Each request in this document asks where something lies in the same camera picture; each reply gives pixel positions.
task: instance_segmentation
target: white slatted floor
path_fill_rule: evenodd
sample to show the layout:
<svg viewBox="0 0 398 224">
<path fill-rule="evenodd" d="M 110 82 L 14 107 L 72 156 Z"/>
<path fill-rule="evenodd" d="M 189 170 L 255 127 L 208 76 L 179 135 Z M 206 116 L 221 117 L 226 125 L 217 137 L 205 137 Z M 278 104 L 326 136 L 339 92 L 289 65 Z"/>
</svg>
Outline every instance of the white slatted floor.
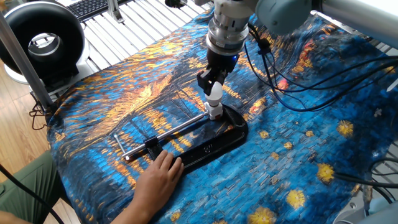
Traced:
<svg viewBox="0 0 398 224">
<path fill-rule="evenodd" d="M 181 9 L 167 7 L 160 0 L 135 0 L 119 6 L 124 22 L 117 23 L 104 12 L 83 23 L 90 45 L 88 65 L 93 72 L 114 65 L 144 49 L 197 15 L 210 9 L 192 0 Z"/>
</svg>

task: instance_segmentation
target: tablecloth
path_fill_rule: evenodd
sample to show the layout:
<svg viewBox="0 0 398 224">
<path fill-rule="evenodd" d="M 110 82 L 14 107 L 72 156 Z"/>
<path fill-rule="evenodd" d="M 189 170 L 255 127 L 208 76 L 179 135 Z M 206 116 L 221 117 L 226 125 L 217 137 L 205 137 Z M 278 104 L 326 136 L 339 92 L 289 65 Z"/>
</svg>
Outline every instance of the tablecloth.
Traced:
<svg viewBox="0 0 398 224">
<path fill-rule="evenodd" d="M 57 109 L 47 114 L 53 158 L 84 223 L 113 220 L 132 200 L 136 180 L 149 165 L 145 153 L 131 162 L 122 159 L 114 133 L 130 150 L 205 110 L 196 74 L 206 67 L 210 18 L 211 12 L 200 15 L 139 53 L 76 83 L 58 99 Z M 271 43 L 275 67 L 303 85 L 382 56 L 364 39 L 317 16 L 285 36 L 268 33 L 255 17 L 252 22 Z M 256 72 L 266 80 L 255 41 L 249 37 L 246 44 Z M 381 63 L 369 63 L 321 86 L 347 81 Z M 393 140 L 389 123 L 397 94 L 386 92 L 397 77 L 393 74 L 323 110 L 299 113 L 276 100 L 241 52 L 224 83 L 223 103 L 248 122 L 246 143 L 183 177 L 152 222 L 332 223 L 354 187 L 334 179 L 333 171 L 363 176 Z M 277 84 L 300 89 L 280 76 Z M 291 95 L 311 107 L 347 85 Z M 303 108 L 299 100 L 278 94 L 290 106 Z M 203 121 L 163 142 L 164 149 L 179 155 L 223 128 L 224 124 Z"/>
</svg>

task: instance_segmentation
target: table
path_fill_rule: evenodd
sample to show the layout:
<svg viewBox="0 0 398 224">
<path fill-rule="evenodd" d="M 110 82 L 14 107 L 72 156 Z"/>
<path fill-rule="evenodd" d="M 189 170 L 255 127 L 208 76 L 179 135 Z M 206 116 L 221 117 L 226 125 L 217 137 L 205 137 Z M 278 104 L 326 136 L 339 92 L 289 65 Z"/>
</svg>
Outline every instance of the table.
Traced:
<svg viewBox="0 0 398 224">
<path fill-rule="evenodd" d="M 124 161 L 114 133 L 130 150 L 204 110 L 196 74 L 206 66 L 204 36 L 210 16 L 199 16 L 121 63 L 78 82 L 57 101 L 58 109 L 47 115 L 52 155 L 82 221 L 114 219 L 131 201 L 136 179 L 149 164 L 148 155 Z M 272 44 L 276 67 L 303 85 L 382 54 L 317 16 L 283 37 L 269 35 L 263 27 L 259 31 Z M 256 71 L 265 78 L 255 42 L 249 38 L 246 43 Z M 357 68 L 327 85 L 377 65 L 380 62 Z M 397 95 L 385 89 L 395 78 L 387 75 L 318 112 L 298 113 L 278 103 L 241 53 L 224 84 L 223 102 L 248 122 L 247 142 L 185 176 L 152 221 L 331 223 L 354 187 L 335 180 L 332 170 L 361 176 L 393 140 L 385 127 L 395 114 Z M 289 85 L 281 77 L 277 82 Z M 294 96 L 309 107 L 335 93 L 305 91 Z M 296 99 L 282 98 L 302 107 Z M 374 115 L 377 109 L 382 109 L 381 116 Z M 164 149 L 178 155 L 226 126 L 202 123 L 169 139 Z"/>
</svg>

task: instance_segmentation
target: human hand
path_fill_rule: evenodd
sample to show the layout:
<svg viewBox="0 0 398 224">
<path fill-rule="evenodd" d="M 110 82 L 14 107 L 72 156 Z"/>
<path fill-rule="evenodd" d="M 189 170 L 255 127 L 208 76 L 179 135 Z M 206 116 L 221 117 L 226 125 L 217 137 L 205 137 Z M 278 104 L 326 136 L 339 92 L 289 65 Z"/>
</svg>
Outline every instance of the human hand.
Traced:
<svg viewBox="0 0 398 224">
<path fill-rule="evenodd" d="M 169 200 L 184 170 L 181 158 L 173 161 L 173 154 L 163 150 L 138 178 L 136 192 L 130 204 L 153 217 Z"/>
</svg>

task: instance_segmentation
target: black cable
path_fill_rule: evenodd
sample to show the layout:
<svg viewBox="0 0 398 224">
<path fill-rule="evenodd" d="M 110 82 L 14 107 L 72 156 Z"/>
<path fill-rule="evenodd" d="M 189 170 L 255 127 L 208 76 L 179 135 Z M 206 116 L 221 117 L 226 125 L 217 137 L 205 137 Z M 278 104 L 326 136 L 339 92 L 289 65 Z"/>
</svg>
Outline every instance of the black cable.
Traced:
<svg viewBox="0 0 398 224">
<path fill-rule="evenodd" d="M 263 84 L 265 84 L 265 85 L 271 87 L 270 84 L 267 83 L 267 82 L 265 82 L 265 81 L 259 76 L 259 74 L 257 74 L 257 72 L 254 70 L 254 67 L 253 67 L 253 64 L 251 63 L 250 56 L 249 56 L 249 52 L 248 52 L 248 48 L 246 47 L 246 44 L 244 45 L 244 51 L 246 52 L 246 57 L 248 58 L 249 65 L 250 65 L 250 67 L 251 67 L 251 70 L 252 70 L 253 73 L 255 74 L 255 76 L 257 76 L 257 78 L 258 78 L 261 82 L 263 82 Z M 298 98 L 296 98 L 296 97 L 294 97 L 294 96 L 292 96 L 292 95 L 289 95 L 289 94 L 287 94 L 287 93 L 282 93 L 282 94 L 284 94 L 284 95 L 286 95 L 286 96 L 289 96 L 289 97 L 291 97 L 291 98 L 293 98 L 293 99 L 299 101 L 299 102 L 303 105 L 303 107 L 306 108 L 306 107 L 305 107 L 305 104 L 303 103 L 302 100 L 300 100 L 300 99 L 298 99 Z"/>
<path fill-rule="evenodd" d="M 347 93 L 352 93 L 352 92 L 361 90 L 361 89 L 363 89 L 363 88 L 365 88 L 365 87 L 367 87 L 367 86 L 369 86 L 369 85 L 372 85 L 373 83 L 378 82 L 380 79 L 384 78 L 386 75 L 388 75 L 388 74 L 390 74 L 392 71 L 394 71 L 395 68 L 396 68 L 396 66 L 394 66 L 392 69 L 390 69 L 390 70 L 389 70 L 388 72 L 386 72 L 384 75 L 382 75 L 382 76 L 380 76 L 380 77 L 374 79 L 373 81 L 369 82 L 368 84 L 363 85 L 363 86 L 361 86 L 361 87 L 358 87 L 358 88 L 356 88 L 356 89 L 354 89 L 354 90 L 350 90 L 350 91 L 347 92 Z"/>
<path fill-rule="evenodd" d="M 59 224 L 63 224 L 62 219 L 55 213 L 55 211 L 52 209 L 52 207 L 45 202 L 43 199 L 41 199 L 35 192 L 31 191 L 31 189 L 27 188 L 25 185 L 23 185 L 21 182 L 19 182 L 12 174 L 10 174 L 6 168 L 4 168 L 0 164 L 0 171 L 12 182 L 14 183 L 17 187 L 28 193 L 30 196 L 35 198 L 37 201 L 39 201 L 50 213 L 51 215 L 57 220 Z"/>
<path fill-rule="evenodd" d="M 372 172 L 373 175 L 378 175 L 378 176 L 387 176 L 387 175 L 397 175 L 398 172 L 391 172 L 391 173 L 386 173 L 386 174 L 378 174 L 375 172 Z"/>
<path fill-rule="evenodd" d="M 378 181 L 375 178 L 372 178 L 372 180 L 375 181 L 376 183 L 378 183 Z M 386 188 L 382 188 L 382 189 L 385 190 L 391 196 L 391 198 L 383 190 L 381 190 L 379 187 L 373 187 L 373 188 L 377 192 L 379 192 L 379 194 L 381 194 L 387 200 L 388 203 L 392 203 L 391 198 L 394 199 L 394 201 L 396 201 L 396 198 L 393 196 L 393 194 L 389 190 L 387 190 Z"/>
<path fill-rule="evenodd" d="M 267 67 L 267 62 L 266 62 L 265 56 L 264 56 L 264 55 L 261 55 L 261 57 L 262 57 L 262 61 L 264 62 L 264 67 L 265 67 L 266 72 L 267 72 L 268 80 L 270 80 L 270 79 L 271 79 L 271 75 L 270 75 L 270 73 L 269 73 L 269 71 L 268 71 L 268 67 Z M 296 111 L 296 112 L 313 111 L 313 110 L 322 108 L 322 107 L 324 107 L 324 106 L 326 106 L 326 105 L 332 103 L 333 101 L 335 101 L 335 100 L 341 98 L 342 96 L 345 96 L 345 94 L 346 94 L 348 91 L 352 90 L 356 85 L 360 84 L 363 80 L 367 79 L 368 77 L 370 77 L 371 75 L 375 74 L 375 73 L 378 72 L 379 70 L 384 69 L 384 68 L 388 68 L 388 67 L 393 66 L 393 65 L 396 65 L 397 63 L 398 63 L 398 62 L 396 62 L 396 61 L 389 62 L 389 63 L 385 63 L 384 65 L 381 65 L 380 67 L 377 67 L 376 69 L 371 70 L 370 72 L 364 74 L 363 77 L 361 77 L 361 78 L 360 78 L 359 80 L 357 80 L 355 83 L 353 83 L 352 85 L 350 85 L 348 88 L 345 88 L 343 91 L 339 92 L 339 93 L 338 93 L 337 95 L 335 95 L 334 97 L 330 98 L 329 100 L 326 100 L 326 102 L 321 103 L 320 105 L 314 106 L 314 107 L 312 107 L 312 108 L 305 108 L 305 109 L 293 108 L 293 107 L 289 106 L 287 103 L 285 103 L 285 102 L 279 97 L 279 95 L 278 95 L 278 94 L 276 93 L 276 91 L 275 91 L 275 87 L 273 86 L 273 84 L 271 84 L 271 89 L 272 89 L 272 91 L 273 91 L 275 97 L 278 99 L 278 101 L 279 101 L 280 103 L 282 103 L 286 108 L 288 108 L 288 109 L 290 109 L 290 110 L 292 110 L 292 111 Z"/>
<path fill-rule="evenodd" d="M 388 183 L 375 183 L 372 181 L 367 181 L 367 180 L 363 180 L 357 177 L 352 177 L 350 175 L 346 175 L 346 174 L 342 174 L 339 172 L 335 172 L 333 174 L 334 177 L 341 179 L 341 180 L 345 180 L 348 182 L 354 182 L 357 184 L 365 184 L 365 185 L 370 185 L 373 187 L 386 187 L 386 188 L 394 188 L 394 189 L 398 189 L 398 184 L 388 184 Z"/>
<path fill-rule="evenodd" d="M 256 28 L 255 28 L 252 24 L 250 24 L 250 23 L 248 23 L 248 27 L 250 28 L 250 34 L 255 38 L 256 42 L 259 43 L 259 41 L 260 41 L 261 38 L 260 38 L 260 35 L 258 34 Z M 334 74 L 334 75 L 332 75 L 332 76 L 330 76 L 330 77 L 328 77 L 328 78 L 326 78 L 326 79 L 324 79 L 324 80 L 321 80 L 320 82 L 315 83 L 315 84 L 313 84 L 313 85 L 311 85 L 311 86 L 304 86 L 304 85 L 301 85 L 301 84 L 299 84 L 299 83 L 296 83 L 296 82 L 292 81 L 291 79 L 285 77 L 280 71 L 278 71 L 278 69 L 276 69 L 276 67 L 275 67 L 275 58 L 274 58 L 274 55 L 273 55 L 272 53 L 271 53 L 271 55 L 272 55 L 272 58 L 274 59 L 274 65 L 273 65 L 273 67 L 274 67 L 275 86 L 277 87 L 277 84 L 276 84 L 276 72 L 277 72 L 279 75 L 281 75 L 282 77 L 284 77 L 288 82 L 291 82 L 291 83 L 293 83 L 294 85 L 297 85 L 297 86 L 303 88 L 303 89 L 301 89 L 301 90 L 281 90 L 281 89 L 276 88 L 276 89 L 279 90 L 279 91 L 290 92 L 290 93 L 301 92 L 301 91 L 305 91 L 305 90 L 327 90 L 327 89 L 335 88 L 335 87 L 338 87 L 338 86 L 341 86 L 341 85 L 344 85 L 344 84 L 347 84 L 347 83 L 351 83 L 351 82 L 353 82 L 353 81 L 355 81 L 355 80 L 357 80 L 357 79 L 359 79 L 359 78 L 361 78 L 361 77 L 352 78 L 352 79 L 350 79 L 350 80 L 347 80 L 347 81 L 344 81 L 344 82 L 341 82 L 341 83 L 339 83 L 339 84 L 332 85 L 332 86 L 326 86 L 326 87 L 316 88 L 317 85 L 322 84 L 322 83 L 324 83 L 325 81 L 328 81 L 328 80 L 330 80 L 330 79 L 332 79 L 332 78 L 334 78 L 334 77 L 337 77 L 338 75 L 341 75 L 341 74 L 343 74 L 343 73 L 345 73 L 345 72 L 347 72 L 347 71 L 349 71 L 349 70 L 352 70 L 352 69 L 354 69 L 354 68 L 358 68 L 358 67 L 360 67 L 360 66 L 366 65 L 367 63 L 375 62 L 375 61 L 378 61 L 378 60 L 398 59 L 398 56 L 386 56 L 386 57 L 379 57 L 379 58 L 374 58 L 374 59 L 371 59 L 371 60 L 366 60 L 366 61 L 361 62 L 361 63 L 359 63 L 359 64 L 353 65 L 353 66 L 351 66 L 351 67 L 349 67 L 349 68 L 347 68 L 347 69 L 345 69 L 345 70 L 343 70 L 343 71 L 340 71 L 340 72 L 338 72 L 338 73 L 336 73 L 336 74 Z M 360 89 L 362 89 L 362 88 L 364 88 L 364 87 L 366 87 L 366 86 L 368 86 L 368 85 L 370 85 L 370 84 L 372 84 L 372 83 L 374 83 L 374 82 L 368 83 L 367 85 L 365 85 L 365 86 L 363 86 L 363 87 L 360 87 L 360 88 L 358 88 L 357 90 L 360 90 Z"/>
<path fill-rule="evenodd" d="M 301 90 L 280 90 L 280 91 L 286 91 L 286 92 L 289 92 L 289 93 L 298 93 L 298 92 L 302 92 L 302 91 L 305 91 L 305 90 L 327 90 L 327 89 L 331 89 L 331 88 L 335 88 L 335 87 L 338 87 L 338 86 L 347 84 L 347 83 L 349 83 L 349 82 L 352 82 L 353 80 L 357 80 L 357 79 L 361 78 L 361 76 L 356 77 L 356 78 L 353 78 L 353 79 L 348 80 L 348 81 L 345 81 L 345 82 L 343 82 L 343 83 L 339 83 L 339 84 L 333 85 L 333 86 L 327 86 L 327 87 L 322 87 L 322 88 L 315 88 L 316 86 L 318 86 L 318 85 L 320 85 L 320 84 L 322 84 L 322 83 L 324 83 L 324 82 L 326 82 L 326 81 L 328 81 L 328 80 L 331 80 L 332 78 L 335 78 L 335 77 L 337 77 L 338 75 L 341 75 L 341 74 L 343 74 L 343 73 L 345 73 L 345 72 L 348 72 L 348 71 L 350 71 L 350 70 L 352 70 L 352 69 L 354 69 L 354 68 L 358 68 L 358 67 L 360 67 L 360 66 L 366 65 L 367 63 L 371 63 L 371 62 L 375 62 L 375 61 L 379 61 L 379 60 L 392 60 L 392 59 L 398 59 L 398 56 L 385 56 L 385 57 L 378 57 L 378 58 L 373 58 L 373 59 L 370 59 L 370 60 L 366 60 L 366 61 L 361 62 L 361 63 L 359 63 L 359 64 L 352 65 L 352 66 L 350 66 L 349 68 L 346 68 L 346 69 L 344 69 L 344 70 L 342 70 L 342 71 L 340 71 L 340 72 L 338 72 L 338 73 L 336 73 L 336 74 L 334 74 L 334 75 L 332 75 L 332 76 L 330 76 L 330 77 L 327 77 L 327 78 L 325 78 L 324 80 L 321 80 L 321 81 L 319 81 L 319 82 L 317 82 L 317 83 L 315 83 L 315 84 L 312 84 L 312 85 L 310 85 L 310 86 L 305 86 L 305 85 L 296 83 L 296 82 L 294 82 L 293 80 L 287 78 L 287 77 L 286 77 L 284 74 L 282 74 L 282 72 L 280 72 L 277 68 L 274 67 L 274 69 L 276 70 L 276 72 L 277 72 L 280 76 L 284 77 L 288 82 L 291 82 L 291 83 L 293 83 L 294 85 L 297 85 L 297 86 L 299 86 L 299 87 L 302 87 Z"/>
<path fill-rule="evenodd" d="M 35 130 L 35 131 L 41 130 L 41 129 L 43 129 L 44 127 L 47 126 L 46 124 L 43 124 L 43 126 L 42 126 L 41 128 L 35 128 L 35 119 L 36 119 L 36 117 L 38 117 L 38 116 L 44 116 L 42 110 L 39 108 L 39 102 L 36 102 L 36 104 L 33 106 L 32 111 L 29 112 L 29 116 L 30 116 L 31 118 L 33 118 L 33 121 L 32 121 L 32 129 L 33 129 L 33 130 Z"/>
<path fill-rule="evenodd" d="M 380 162 L 385 162 L 385 161 L 390 161 L 390 162 L 396 162 L 396 163 L 398 163 L 398 159 L 394 159 L 394 158 L 383 158 L 383 159 L 378 159 L 378 160 L 376 160 L 376 161 L 374 161 L 374 162 L 371 163 L 371 165 L 369 166 L 368 171 L 369 171 L 369 172 L 372 172 L 372 171 L 373 171 L 373 167 L 374 167 L 376 164 L 378 164 L 378 163 L 380 163 Z"/>
<path fill-rule="evenodd" d="M 244 48 L 245 48 L 246 54 L 248 55 L 248 50 L 247 50 L 246 44 L 244 45 Z M 288 109 L 290 109 L 290 110 L 293 110 L 293 111 L 298 111 L 298 112 L 315 111 L 315 110 L 317 110 L 317 109 L 323 109 L 324 107 L 329 106 L 330 104 L 334 103 L 336 100 L 340 99 L 342 96 L 344 96 L 344 95 L 346 94 L 346 92 L 352 90 L 352 88 L 354 88 L 356 85 L 360 84 L 360 83 L 361 83 L 363 80 L 365 80 L 367 77 L 370 77 L 371 75 L 373 75 L 374 73 L 378 72 L 378 71 L 381 70 L 381 69 L 390 67 L 391 65 L 397 65 L 397 64 L 398 64 L 398 62 L 393 61 L 393 62 L 386 63 L 386 64 L 384 64 L 384 65 L 381 65 L 380 67 L 377 67 L 376 69 L 374 69 L 374 70 L 372 70 L 372 71 L 370 71 L 370 72 L 364 74 L 364 75 L 363 75 L 362 77 L 360 77 L 360 78 L 358 79 L 358 81 L 356 81 L 353 85 L 351 85 L 349 88 L 346 88 L 345 90 L 341 91 L 340 93 L 338 93 L 338 94 L 335 95 L 334 97 L 330 98 L 328 101 L 326 101 L 326 102 L 324 102 L 324 103 L 322 103 L 322 104 L 320 104 L 320 105 L 318 105 L 318 106 L 314 106 L 314 107 L 312 107 L 312 108 L 298 109 L 298 108 L 293 108 L 293 107 L 289 106 L 288 104 L 286 104 L 286 103 L 279 97 L 279 95 L 276 93 L 275 90 L 280 90 L 280 91 L 283 91 L 283 90 L 281 90 L 281 89 L 279 89 L 279 88 L 277 88 L 277 87 L 275 87 L 275 86 L 273 85 L 273 83 L 272 83 L 272 78 L 271 78 L 271 75 L 270 75 L 270 73 L 269 73 L 269 70 L 268 70 L 268 67 L 267 67 L 267 62 L 266 62 L 266 60 L 265 60 L 264 54 L 262 54 L 261 57 L 262 57 L 262 61 L 263 61 L 263 63 L 264 63 L 264 67 L 265 67 L 266 72 L 267 72 L 268 80 L 270 80 L 270 83 L 266 83 L 264 80 L 262 80 L 261 78 L 259 78 L 259 75 L 254 71 L 253 65 L 251 64 L 251 62 L 249 62 L 249 64 L 251 65 L 251 68 L 252 68 L 254 74 L 255 74 L 255 75 L 258 77 L 258 79 L 260 79 L 264 84 L 269 85 L 269 86 L 271 87 L 274 96 L 278 99 L 278 101 L 280 101 L 280 103 L 282 103 L 286 108 L 288 108 Z"/>
</svg>

